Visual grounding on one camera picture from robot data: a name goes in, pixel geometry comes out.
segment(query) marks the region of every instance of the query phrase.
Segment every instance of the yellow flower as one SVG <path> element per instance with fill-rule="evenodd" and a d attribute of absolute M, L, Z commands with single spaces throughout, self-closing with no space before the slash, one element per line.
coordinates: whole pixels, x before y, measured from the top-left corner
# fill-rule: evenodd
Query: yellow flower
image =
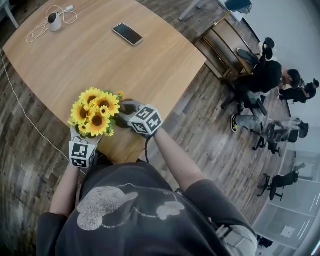
<path fill-rule="evenodd" d="M 115 130 L 113 128 L 106 129 L 105 136 L 112 137 L 115 134 Z"/>
<path fill-rule="evenodd" d="M 95 114 L 93 109 L 86 110 L 79 101 L 72 105 L 71 118 L 75 123 L 84 124 L 87 119 L 90 119 Z"/>
<path fill-rule="evenodd" d="M 110 117 L 109 108 L 107 108 L 106 106 L 100 107 L 100 114 L 104 118 L 109 118 Z"/>
<path fill-rule="evenodd" d="M 83 134 L 89 133 L 90 131 L 88 128 L 88 124 L 84 124 L 84 123 L 79 124 L 79 131 L 80 131 L 80 133 L 83 133 Z"/>
<path fill-rule="evenodd" d="M 71 117 L 68 119 L 68 124 L 70 126 L 76 126 L 76 123 L 74 122 L 74 120 Z"/>
<path fill-rule="evenodd" d="M 125 93 L 123 90 L 118 90 L 116 94 L 118 95 L 120 101 L 123 101 L 125 99 Z"/>
<path fill-rule="evenodd" d="M 102 92 L 100 96 L 96 99 L 94 99 L 91 102 L 91 105 L 98 106 L 99 108 L 106 106 L 109 110 L 109 113 L 111 116 L 114 116 L 115 114 L 119 114 L 119 108 L 118 105 L 119 100 L 117 100 L 117 96 L 113 95 L 112 93 L 108 92 Z"/>
<path fill-rule="evenodd" d="M 110 120 L 104 118 L 99 112 L 96 112 L 94 116 L 90 119 L 91 122 L 87 123 L 87 128 L 89 129 L 91 136 L 103 135 L 107 132 Z"/>
<path fill-rule="evenodd" d="M 98 98 L 101 93 L 103 92 L 100 89 L 93 88 L 93 87 L 81 93 L 79 99 L 80 99 L 80 102 L 84 105 L 84 109 L 89 110 L 91 101 Z"/>

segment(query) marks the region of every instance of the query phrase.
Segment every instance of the white cable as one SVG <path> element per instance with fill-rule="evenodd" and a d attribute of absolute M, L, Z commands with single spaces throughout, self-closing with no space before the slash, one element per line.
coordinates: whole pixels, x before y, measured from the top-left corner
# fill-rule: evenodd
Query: white cable
<path fill-rule="evenodd" d="M 38 131 L 38 133 L 39 133 L 46 141 L 48 141 L 48 142 L 51 144 L 52 147 L 54 147 L 56 150 L 58 150 L 58 151 L 65 157 L 65 159 L 68 160 L 68 162 L 70 162 L 69 158 L 65 155 L 65 153 L 63 153 L 60 149 L 58 149 L 55 145 L 53 145 L 53 144 L 51 143 L 51 141 L 48 140 L 48 139 L 41 133 L 41 131 L 38 130 L 38 128 L 36 127 L 36 125 L 35 125 L 35 124 L 31 121 L 31 119 L 27 116 L 26 111 L 25 111 L 24 107 L 21 105 L 21 103 L 20 103 L 20 101 L 19 101 L 19 98 L 18 98 L 18 96 L 17 96 L 17 94 L 16 94 L 16 92 L 15 92 L 15 90 L 14 90 L 14 87 L 13 87 L 11 81 L 10 81 L 9 74 L 8 74 L 8 72 L 7 72 L 7 69 L 6 69 L 6 64 L 5 64 L 4 57 L 3 57 L 3 55 L 2 55 L 2 49 L 1 49 L 1 48 L 0 48 L 0 55 L 1 55 L 1 59 L 2 59 L 2 63 L 3 63 L 3 67 L 4 67 L 4 71 L 5 71 L 6 77 L 8 78 L 8 81 L 9 81 L 9 84 L 11 85 L 12 91 L 13 91 L 15 97 L 16 97 L 16 100 L 18 101 L 18 104 L 19 104 L 20 107 L 22 108 L 22 111 L 23 111 L 25 117 L 30 121 L 30 123 L 31 123 L 31 124 L 33 125 L 33 127 Z"/>
<path fill-rule="evenodd" d="M 27 36 L 26 42 L 27 42 L 28 44 L 34 42 L 36 39 L 38 39 L 39 37 L 43 36 L 43 35 L 48 31 L 49 26 L 46 28 L 46 26 L 47 26 L 47 24 L 48 24 L 48 12 L 49 12 L 49 10 L 50 10 L 52 7 L 57 7 L 57 8 L 58 8 L 58 9 L 56 9 L 56 10 L 54 11 L 54 13 L 56 13 L 57 11 L 61 11 L 61 13 L 58 13 L 58 12 L 57 12 L 57 14 L 58 14 L 59 16 L 63 15 L 63 22 L 64 22 L 65 24 L 70 25 L 70 24 L 73 24 L 73 23 L 76 22 L 76 20 L 77 20 L 77 18 L 78 18 L 78 15 L 77 15 L 74 11 L 72 11 L 72 10 L 74 9 L 74 7 L 73 7 L 72 5 L 69 6 L 69 7 L 67 7 L 65 10 L 63 10 L 63 9 L 62 9 L 60 6 L 58 6 L 58 5 L 53 5 L 53 6 L 51 6 L 51 7 L 46 11 L 46 13 L 45 13 L 46 20 L 45 20 L 44 22 L 42 22 L 40 25 L 38 25 L 34 30 L 32 30 L 32 31 L 30 32 L 30 34 Z M 65 14 L 66 14 L 66 13 L 73 13 L 73 14 L 75 14 L 75 19 L 74 19 L 74 21 L 72 21 L 72 22 L 66 22 L 66 21 L 65 21 Z M 40 34 L 35 35 L 35 32 L 36 32 L 38 29 L 40 29 L 41 27 L 43 27 L 43 28 L 42 28 Z M 32 35 L 32 37 L 33 37 L 33 40 L 32 40 L 32 41 L 28 41 L 28 38 L 29 38 L 31 35 Z"/>

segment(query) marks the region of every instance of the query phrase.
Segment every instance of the gray pants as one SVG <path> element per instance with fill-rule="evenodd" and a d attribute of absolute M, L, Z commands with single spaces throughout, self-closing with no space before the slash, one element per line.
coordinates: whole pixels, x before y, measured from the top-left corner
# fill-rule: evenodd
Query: gray pants
<path fill-rule="evenodd" d="M 247 92 L 248 98 L 252 104 L 256 104 L 257 100 L 261 100 L 261 95 L 268 95 L 268 93 L 263 92 Z M 259 108 L 252 109 L 253 115 L 237 115 L 235 122 L 238 126 L 245 126 L 248 129 L 253 129 L 255 125 L 260 124 L 264 120 L 264 114 Z"/>

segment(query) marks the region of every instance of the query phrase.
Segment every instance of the gray wood plank floor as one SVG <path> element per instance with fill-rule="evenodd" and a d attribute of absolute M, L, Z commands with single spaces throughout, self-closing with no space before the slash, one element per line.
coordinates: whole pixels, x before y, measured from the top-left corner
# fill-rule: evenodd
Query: gray wood plank floor
<path fill-rule="evenodd" d="M 45 0 L 28 0 L 18 6 L 14 15 L 18 23 L 26 20 Z M 186 21 L 179 15 L 191 0 L 139 0 L 147 8 L 175 27 L 188 40 L 195 39 L 219 20 L 224 11 L 216 1 L 194 9 Z M 243 22 L 235 22 L 238 32 L 253 51 L 258 42 Z M 0 23 L 0 47 L 14 32 L 5 19 Z M 27 115 L 51 142 L 68 153 L 70 131 L 30 91 L 5 57 L 13 87 Z M 239 210 L 253 223 L 268 195 L 257 197 L 257 185 L 262 173 L 278 173 L 282 159 L 267 150 L 252 151 L 258 138 L 247 130 L 230 131 L 230 115 L 221 103 L 230 95 L 207 67 L 203 67 L 177 103 L 164 128 L 197 162 L 206 176 L 215 181 Z M 272 92 L 266 100 L 271 118 L 288 116 L 287 107 Z M 149 144 L 150 162 L 173 188 L 177 187 L 154 142 Z M 287 155 L 284 167 L 290 168 L 294 156 Z M 34 129 L 25 118 L 0 65 L 0 252 L 5 255 L 35 255 L 37 221 L 48 211 L 51 198 L 68 162 Z M 84 176 L 79 178 L 81 184 Z"/>

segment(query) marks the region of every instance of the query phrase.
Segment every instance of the black cord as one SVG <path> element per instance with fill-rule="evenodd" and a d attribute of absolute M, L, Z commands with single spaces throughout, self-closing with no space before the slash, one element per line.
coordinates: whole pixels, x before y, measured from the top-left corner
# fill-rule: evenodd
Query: black cord
<path fill-rule="evenodd" d="M 145 146 L 144 146 L 144 151 L 145 151 L 145 159 L 146 162 L 149 164 L 149 158 L 148 158 L 148 143 L 151 140 L 152 136 L 149 136 L 146 140 L 145 140 Z"/>

